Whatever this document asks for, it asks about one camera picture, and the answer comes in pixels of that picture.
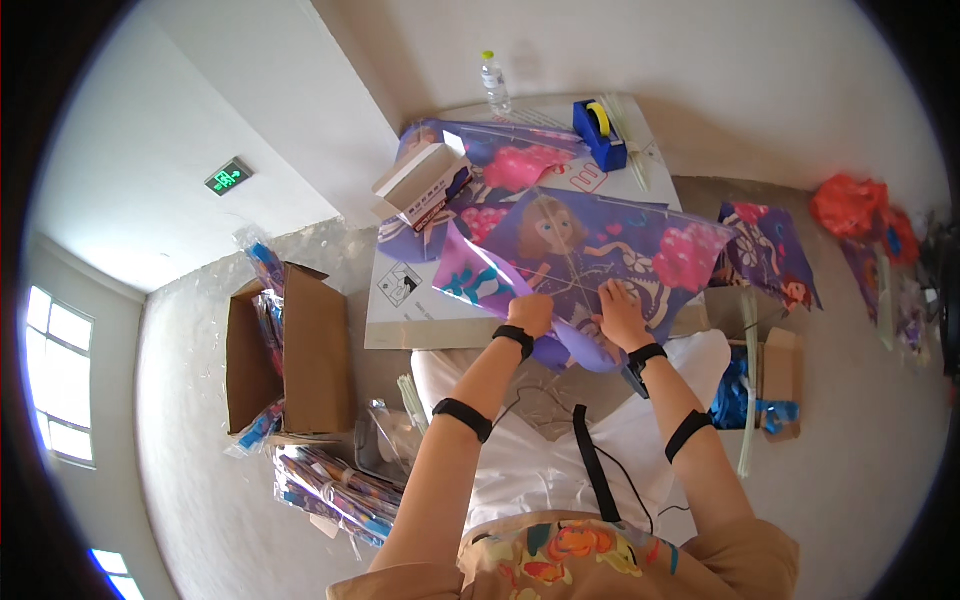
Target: hand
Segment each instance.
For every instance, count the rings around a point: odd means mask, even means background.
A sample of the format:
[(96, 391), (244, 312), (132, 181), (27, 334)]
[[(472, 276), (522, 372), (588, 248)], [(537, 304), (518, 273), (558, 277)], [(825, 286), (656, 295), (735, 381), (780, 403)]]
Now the hand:
[(542, 337), (553, 328), (553, 299), (544, 294), (532, 294), (510, 300), (507, 325), (519, 327), (533, 339)]
[(610, 279), (597, 292), (600, 293), (603, 315), (593, 315), (592, 318), (607, 339), (628, 354), (656, 342), (647, 331), (639, 300), (627, 293), (623, 281)]

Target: beige shirt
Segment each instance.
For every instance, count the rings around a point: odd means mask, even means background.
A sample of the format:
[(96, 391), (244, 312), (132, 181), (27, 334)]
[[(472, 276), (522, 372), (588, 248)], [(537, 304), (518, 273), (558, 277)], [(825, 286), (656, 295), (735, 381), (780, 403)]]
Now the beige shirt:
[(682, 547), (598, 515), (533, 513), (470, 531), (453, 564), (402, 564), (341, 582), (328, 599), (793, 597), (800, 546), (743, 519)]

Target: plastic water bottle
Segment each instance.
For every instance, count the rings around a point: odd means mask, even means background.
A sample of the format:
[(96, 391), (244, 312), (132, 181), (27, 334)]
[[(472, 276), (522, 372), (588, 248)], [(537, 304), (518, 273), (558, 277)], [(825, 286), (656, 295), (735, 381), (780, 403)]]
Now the plastic water bottle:
[(493, 59), (493, 52), (485, 51), (480, 55), (483, 57), (483, 85), (487, 89), (487, 102), (490, 103), (490, 109), (493, 114), (505, 117), (510, 114), (510, 94), (507, 93), (507, 85), (503, 83), (503, 71), (500, 70), (500, 64)]

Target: green exit sign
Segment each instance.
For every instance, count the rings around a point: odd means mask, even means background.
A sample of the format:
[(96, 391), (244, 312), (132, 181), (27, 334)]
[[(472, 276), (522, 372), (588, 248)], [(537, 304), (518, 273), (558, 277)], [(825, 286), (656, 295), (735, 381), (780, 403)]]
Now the green exit sign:
[(235, 156), (233, 160), (206, 180), (206, 186), (216, 192), (217, 196), (223, 196), (251, 177), (253, 177), (253, 171), (250, 170), (250, 167), (245, 165), (239, 156)]

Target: wall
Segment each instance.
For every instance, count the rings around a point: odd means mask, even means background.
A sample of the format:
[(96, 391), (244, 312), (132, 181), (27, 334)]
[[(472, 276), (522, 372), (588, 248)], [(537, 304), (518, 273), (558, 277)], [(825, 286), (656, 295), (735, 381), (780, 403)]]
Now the wall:
[(347, 23), (407, 120), (483, 102), (492, 49), (517, 97), (635, 94), (674, 175), (813, 189), (844, 170), (911, 209), (948, 203), (922, 107), (850, 1), (315, 4)]
[(394, 164), (396, 133), (308, 0), (147, 5), (217, 91), (349, 222), (379, 223), (371, 186)]
[[(280, 235), (339, 211), (211, 85), (147, 5), (118, 28), (66, 112), (34, 226), (150, 292), (236, 252), (230, 235), (247, 223)], [(219, 68), (247, 87), (265, 84), (242, 64)], [(218, 198), (204, 181), (238, 155), (256, 174)]]
[(37, 237), (29, 285), (96, 321), (90, 343), (90, 405), (96, 469), (56, 458), (50, 466), (91, 547), (119, 552), (144, 597), (178, 598), (147, 519), (133, 436), (133, 371), (144, 297)]

